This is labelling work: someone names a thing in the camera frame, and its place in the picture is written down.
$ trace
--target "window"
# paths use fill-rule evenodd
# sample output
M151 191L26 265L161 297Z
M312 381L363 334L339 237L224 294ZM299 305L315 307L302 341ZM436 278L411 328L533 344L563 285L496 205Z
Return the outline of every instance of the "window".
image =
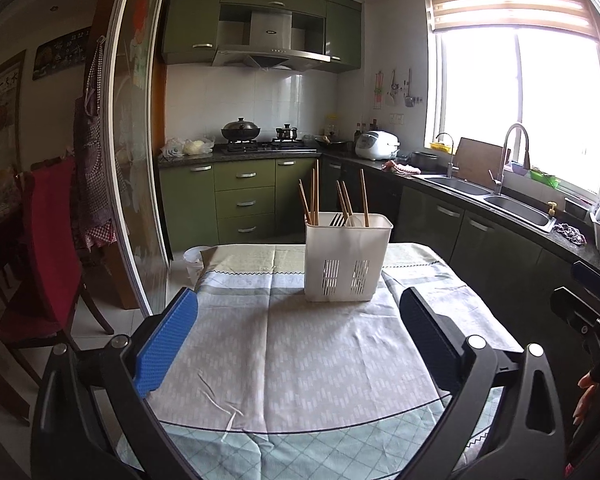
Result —
M517 9L530 13L521 18L502 8L467 10L467 1L446 0L436 5L434 0L432 6L441 86L436 133L448 132L456 142L469 137L502 145L507 129L519 121L530 137L533 166L558 176L571 191L590 198L597 195L600 46L587 34L593 30L590 22L578 10L578 16L557 12L560 27L539 26L533 9ZM485 6L485 0L477 1ZM489 1L503 7L501 0ZM529 0L515 1L526 5ZM578 5L564 0L562 4L559 10L566 11ZM441 6L445 12L457 12L440 15ZM547 2L542 6L551 8ZM491 11L505 16L505 23L493 19L493 14L488 16ZM467 20L477 20L481 26L472 27ZM525 20L535 26L525 27ZM524 138L520 132L513 137L509 139L511 158L521 162Z

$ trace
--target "double sink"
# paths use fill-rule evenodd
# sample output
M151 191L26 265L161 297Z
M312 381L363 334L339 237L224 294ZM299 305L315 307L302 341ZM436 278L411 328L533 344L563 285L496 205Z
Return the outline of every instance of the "double sink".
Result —
M507 213L520 221L532 225L533 227L548 233L554 227L555 218L542 213L528 205L513 200L507 196L494 194L491 190L482 186L477 186L465 180L458 178L449 178L441 175L417 175L417 178L426 180L436 186L453 189L469 198L473 198L478 202L483 202L493 208Z

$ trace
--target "person's hand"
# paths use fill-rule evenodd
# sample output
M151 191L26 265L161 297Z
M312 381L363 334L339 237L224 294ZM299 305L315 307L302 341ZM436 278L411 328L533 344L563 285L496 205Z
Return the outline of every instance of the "person's hand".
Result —
M578 405L576 406L576 410L573 412L573 423L575 426L579 426L584 420L591 407L593 395L598 389L598 384L593 382L589 374L580 379L578 386L581 387L585 392L580 397Z

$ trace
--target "rice cooker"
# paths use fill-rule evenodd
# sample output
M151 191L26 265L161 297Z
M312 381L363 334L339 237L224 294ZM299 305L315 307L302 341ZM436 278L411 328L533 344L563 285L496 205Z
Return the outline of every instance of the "rice cooker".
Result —
M374 130L358 137L356 155L369 160L393 158L398 153L398 137L389 132Z

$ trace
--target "table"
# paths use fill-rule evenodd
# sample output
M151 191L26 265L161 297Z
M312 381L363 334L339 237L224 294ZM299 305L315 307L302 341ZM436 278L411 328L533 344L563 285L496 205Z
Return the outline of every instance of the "table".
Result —
M147 401L205 479L395 476L450 401L400 320L408 286L465 335L522 350L417 244L389 245L369 302L307 302L304 246L219 246L203 256L198 320ZM491 391L459 465L477 455L500 393ZM139 465L124 438L118 452Z

